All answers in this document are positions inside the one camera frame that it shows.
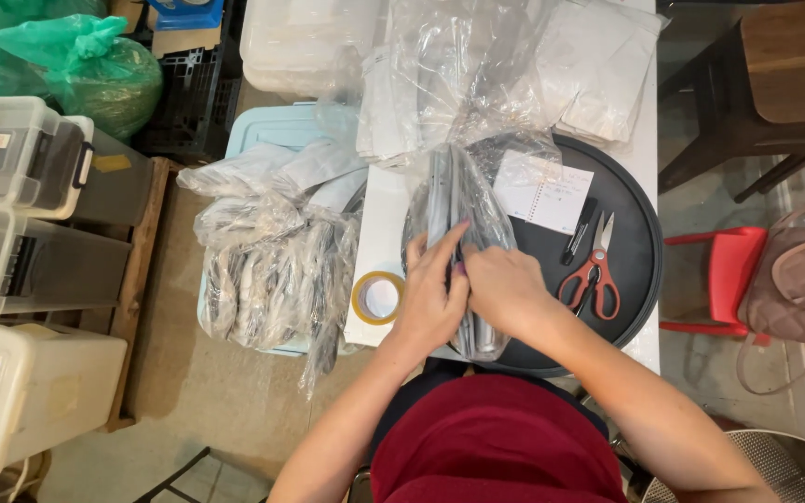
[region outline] scissors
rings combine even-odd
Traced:
[[[573,292],[573,300],[567,307],[573,309],[580,304],[584,295],[589,295],[590,292],[586,290],[590,284],[594,283],[595,288],[595,314],[600,319],[614,319],[617,313],[620,312],[620,292],[617,291],[617,286],[614,280],[611,279],[611,272],[607,268],[607,247],[611,243],[611,234],[614,232],[614,214],[611,213],[610,219],[605,224],[605,212],[601,212],[601,217],[598,219],[598,228],[595,230],[595,243],[592,246],[592,253],[586,259],[586,262],[577,269],[576,272],[565,278],[558,288],[558,298],[565,291],[565,286],[571,282],[572,279],[577,280],[576,291]],[[592,271],[597,269],[598,278],[592,278]],[[605,287],[608,287],[611,294],[614,296],[614,312],[610,315],[604,313],[605,309]]]

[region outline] dark pants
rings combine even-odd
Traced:
[[[411,381],[403,384],[402,387],[400,387],[399,391],[397,391],[396,395],[394,395],[393,400],[390,401],[390,405],[387,406],[387,410],[384,411],[384,415],[381,416],[381,420],[377,423],[377,427],[375,428],[375,435],[371,439],[371,446],[368,448],[368,457],[366,458],[366,463],[371,463],[371,458],[374,457],[375,451],[377,451],[377,446],[380,445],[381,440],[384,440],[384,437],[386,436],[387,432],[390,431],[390,428],[394,427],[394,424],[396,424],[396,422],[403,417],[411,406],[415,405],[415,402],[418,402],[422,396],[431,393],[435,387],[441,385],[442,383],[460,379],[464,375],[464,372],[468,370],[468,365],[469,364],[464,361],[428,358],[428,360],[424,363],[424,372],[421,372],[419,376],[416,376]],[[592,425],[595,426],[595,428],[602,434],[602,436],[604,436],[605,439],[608,438],[607,426],[597,414],[589,411],[583,404],[577,402],[576,398],[574,398],[572,394],[548,381],[530,376],[490,371],[477,365],[474,365],[474,372],[510,375],[542,387],[549,393],[560,396],[565,402],[576,408],[576,410],[580,411],[580,414],[586,416],[586,419],[591,421]]]

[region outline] notepad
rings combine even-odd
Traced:
[[[508,215],[555,232],[573,235],[595,174],[591,171],[561,166],[560,171],[549,170],[552,173],[560,173],[560,177],[556,180],[545,178],[538,184],[531,185],[515,182],[522,180],[520,174],[535,172],[538,163],[547,162],[538,157],[509,150],[502,157],[493,191]]]

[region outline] packing tape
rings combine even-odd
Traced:
[[[396,319],[404,285],[396,274],[371,271],[352,287],[352,311],[368,325],[386,325]]]

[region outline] white table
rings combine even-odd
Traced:
[[[654,13],[654,0],[621,0],[626,6]],[[651,59],[645,79],[641,110],[632,131],[632,149],[628,152],[608,151],[636,179],[656,211],[657,208],[657,68],[656,55]],[[400,260],[400,237],[408,210],[409,196],[403,176],[371,167],[368,191],[362,217],[362,237],[356,259],[354,281],[373,270],[386,270],[403,276]],[[648,317],[641,331],[623,349],[632,358],[660,373],[659,329],[657,308]],[[347,315],[343,330],[347,342],[376,347],[393,324],[372,326],[360,320],[352,311]],[[456,358],[454,351],[442,347],[434,354]]]

